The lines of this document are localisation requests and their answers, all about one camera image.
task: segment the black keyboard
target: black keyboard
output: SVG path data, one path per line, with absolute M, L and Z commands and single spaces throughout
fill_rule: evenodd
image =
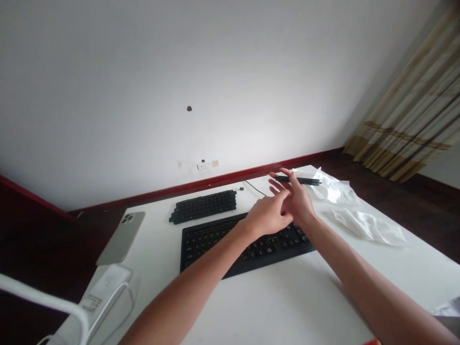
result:
M 243 213 L 183 229 L 181 272 L 227 235 L 246 215 Z M 314 250 L 302 230 L 291 223 L 285 229 L 251 243 L 230 267 L 224 279 Z
M 229 190 L 180 201 L 169 218 L 174 224 L 236 209 L 236 192 Z

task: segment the wooden floor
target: wooden floor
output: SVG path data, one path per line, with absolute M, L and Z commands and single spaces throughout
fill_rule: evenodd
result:
M 460 205 L 452 198 L 417 180 L 399 184 L 386 180 L 351 156 L 308 162 L 326 173 L 350 181 L 357 195 L 403 227 L 460 264 Z M 79 302 L 95 269 L 95 261 L 112 236 L 125 209 L 84 214 L 76 224 L 59 231 L 35 231 L 5 242 L 9 264 L 1 272 L 45 292 Z M 0 293 L 0 305 L 8 312 L 0 316 L 5 344 L 36 344 L 53 333 L 66 316 Z

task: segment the red baseboard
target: red baseboard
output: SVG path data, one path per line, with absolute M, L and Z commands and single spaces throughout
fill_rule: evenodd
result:
M 119 199 L 115 201 L 110 201 L 104 204 L 99 204 L 95 206 L 90 206 L 82 209 L 72 211 L 74 215 L 80 214 L 80 212 L 92 213 L 92 212 L 101 212 L 114 208 L 121 207 L 133 207 L 143 204 L 148 204 L 154 201 L 164 200 L 175 196 L 181 196 L 184 194 L 199 192 L 202 190 L 219 187 L 226 184 L 232 184 L 256 177 L 266 175 L 270 171 L 277 172 L 279 168 L 298 168 L 306 163 L 319 159 L 326 158 L 331 156 L 337 156 L 342 153 L 344 150 L 343 147 L 332 149 L 328 151 L 318 152 L 311 155 L 306 155 L 302 157 L 292 158 L 286 161 L 280 161 L 276 163 L 261 165 L 255 168 L 250 168 L 246 170 L 241 170 L 238 172 L 232 172 L 221 176 L 211 177 L 205 180 L 200 180 L 196 182 L 190 182 L 187 184 L 181 184 L 175 187 L 161 189 L 155 192 L 140 194 L 136 196 L 127 197 L 124 199 Z
M 12 190 L 26 196 L 29 199 L 39 203 L 40 205 L 49 208 L 50 210 L 54 211 L 55 213 L 59 214 L 61 217 L 66 219 L 75 221 L 75 217 L 70 215 L 69 213 L 61 210 L 60 208 L 54 206 L 53 204 L 47 202 L 46 200 L 40 198 L 39 196 L 35 195 L 34 193 L 29 192 L 27 189 L 22 188 L 20 185 L 14 183 L 13 181 L 8 180 L 6 177 L 0 175 L 0 183 L 11 188 Z

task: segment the white wall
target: white wall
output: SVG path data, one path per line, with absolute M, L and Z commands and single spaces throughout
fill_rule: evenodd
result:
M 460 142 L 441 153 L 420 173 L 460 189 Z
M 437 6 L 3 1 L 0 173 L 72 210 L 343 146 Z

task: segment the white plastic wrap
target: white plastic wrap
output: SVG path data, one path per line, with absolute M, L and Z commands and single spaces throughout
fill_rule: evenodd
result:
M 359 198 L 349 181 L 339 181 L 335 177 L 326 174 L 319 168 L 314 179 L 319 179 L 319 186 L 310 186 L 320 200 L 326 200 L 333 204 L 357 206 L 360 204 Z
M 399 226 L 376 218 L 369 213 L 343 208 L 326 211 L 324 215 L 337 225 L 344 226 L 359 238 L 392 246 L 408 246 Z

